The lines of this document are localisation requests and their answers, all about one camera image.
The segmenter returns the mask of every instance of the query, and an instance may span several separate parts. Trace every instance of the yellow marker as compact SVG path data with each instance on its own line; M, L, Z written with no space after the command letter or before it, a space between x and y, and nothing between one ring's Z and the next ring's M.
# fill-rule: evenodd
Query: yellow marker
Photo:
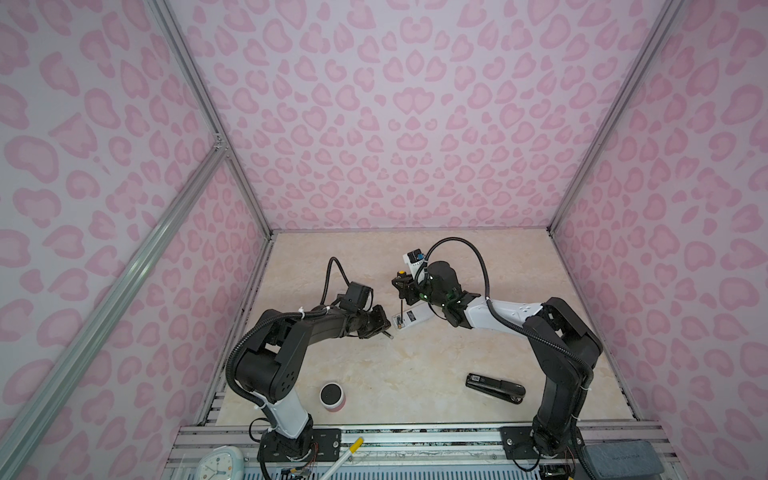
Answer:
M359 439L357 439L357 442L353 443L353 444L352 444L352 446L351 446L351 447L349 447L349 452L350 452L350 453L355 453L355 452L357 452L357 449L359 449L361 445L362 445L362 437L360 437Z
M331 465L331 468L328 468L328 472L323 473L323 476L320 477L320 480L327 480L331 477L331 475L336 473L336 470L338 470L341 465L344 465L344 462L346 462L346 460L352 456L353 453L357 452L357 449L359 449L361 445L362 437L358 438L357 442L353 443L352 446L349 447L349 450L339 456L339 459L336 460L333 465Z

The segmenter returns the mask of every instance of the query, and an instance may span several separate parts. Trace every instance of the white clock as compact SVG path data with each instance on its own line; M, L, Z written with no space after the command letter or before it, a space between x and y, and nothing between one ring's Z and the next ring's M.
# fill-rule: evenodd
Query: white clock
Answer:
M195 480L243 480L243 453L225 445L205 455L197 465Z

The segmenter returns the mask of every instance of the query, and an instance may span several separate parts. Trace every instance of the stapler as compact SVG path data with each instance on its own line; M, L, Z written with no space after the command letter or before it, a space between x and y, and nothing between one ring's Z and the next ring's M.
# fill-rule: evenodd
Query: stapler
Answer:
M523 402L523 397L525 396L525 387L520 384L508 382L506 380L492 379L491 377L478 375L477 373L469 373L465 385L470 389L487 393L490 396L506 400L515 405L521 404Z

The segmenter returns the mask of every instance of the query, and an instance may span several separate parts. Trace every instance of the black lid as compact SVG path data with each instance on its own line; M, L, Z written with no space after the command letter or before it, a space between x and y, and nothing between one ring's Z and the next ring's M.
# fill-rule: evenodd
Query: black lid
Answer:
M341 387L335 383L330 383L320 391L320 400L326 405L333 405L341 400Z

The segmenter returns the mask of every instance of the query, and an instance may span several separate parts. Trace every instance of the table surface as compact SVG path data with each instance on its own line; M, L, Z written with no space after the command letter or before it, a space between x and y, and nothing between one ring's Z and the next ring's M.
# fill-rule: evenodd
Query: table surface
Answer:
M547 232L510 229L280 233L247 328L267 309L289 312L317 305L330 257L341 261L350 281L371 286L375 302L391 317L400 311L398 293L390 281L405 267L402 255L416 248L426 253L437 240L453 236L466 238L480 250L492 299L540 303L559 296L589 324ZM465 290L482 293L482 272L466 245L444 243L430 260L448 261ZM344 291L341 275L333 267L328 297ZM384 335L329 339L307 349L294 388L316 425L529 422L536 414L545 376L526 339L486 329L454 328L437 317L389 332L394 339ZM469 372L522 384L527 390L523 403L513 405L467 388L464 381ZM341 384L346 394L346 404L338 412L326 411L319 401L320 388L332 381ZM582 419L632 419L604 355L591 387ZM217 425L248 425L260 416L252 403L227 389Z

